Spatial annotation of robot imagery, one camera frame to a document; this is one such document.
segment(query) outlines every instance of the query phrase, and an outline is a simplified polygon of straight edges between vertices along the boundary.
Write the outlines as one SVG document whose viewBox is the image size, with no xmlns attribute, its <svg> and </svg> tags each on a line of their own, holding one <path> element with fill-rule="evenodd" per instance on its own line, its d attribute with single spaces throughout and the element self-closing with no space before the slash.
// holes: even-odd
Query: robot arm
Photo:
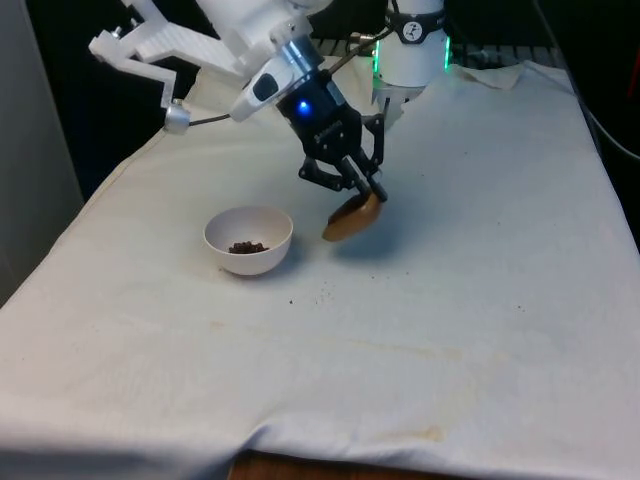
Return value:
<svg viewBox="0 0 640 480">
<path fill-rule="evenodd" d="M 331 74 L 319 69 L 323 58 L 309 37 L 307 15 L 331 0 L 196 0 L 220 40 L 168 22 L 153 0 L 121 1 L 134 7 L 144 23 L 123 37 L 119 31 L 102 32 L 90 50 L 117 70 L 164 83 L 167 130 L 186 131 L 190 114 L 173 99 L 175 72 L 149 63 L 176 56 L 248 81 L 230 112 L 235 121 L 276 104 L 302 142 L 301 178 L 335 191 L 373 192 L 386 201 L 376 181 L 384 156 L 384 117 L 363 119 L 349 106 Z M 361 146 L 363 127 L 375 138 L 371 158 Z M 318 162 L 339 174 L 321 170 Z"/>
</svg>

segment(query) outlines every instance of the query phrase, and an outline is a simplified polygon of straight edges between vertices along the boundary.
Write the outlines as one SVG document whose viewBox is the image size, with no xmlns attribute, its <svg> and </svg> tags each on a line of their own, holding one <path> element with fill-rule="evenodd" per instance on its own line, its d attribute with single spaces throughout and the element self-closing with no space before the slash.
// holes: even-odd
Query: white tablecloth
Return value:
<svg viewBox="0 0 640 480">
<path fill-rule="evenodd" d="M 366 77 L 339 78 L 359 107 Z M 201 76 L 190 102 L 237 89 Z M 346 195 L 297 179 L 274 110 L 125 162 L 0 311 L 0 477 L 205 478 L 254 448 L 640 478 L 640 262 L 576 100 L 445 75 L 407 110 L 384 215 L 341 245 L 320 235 Z M 258 279 L 202 240 L 243 204 L 296 224 Z"/>
</svg>

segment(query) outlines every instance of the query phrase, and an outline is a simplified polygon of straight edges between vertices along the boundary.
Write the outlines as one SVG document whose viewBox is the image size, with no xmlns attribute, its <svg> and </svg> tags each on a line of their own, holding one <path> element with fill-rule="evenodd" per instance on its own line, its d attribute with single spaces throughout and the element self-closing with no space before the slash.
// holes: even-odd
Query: small bowl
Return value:
<svg viewBox="0 0 640 480">
<path fill-rule="evenodd" d="M 254 276 L 276 268 L 287 255 L 293 236 L 293 221 L 271 207 L 240 207 L 214 217 L 204 229 L 204 240 L 213 249 L 216 262 L 236 275 Z M 229 253 L 236 243 L 262 243 L 269 250 L 248 255 Z"/>
</svg>

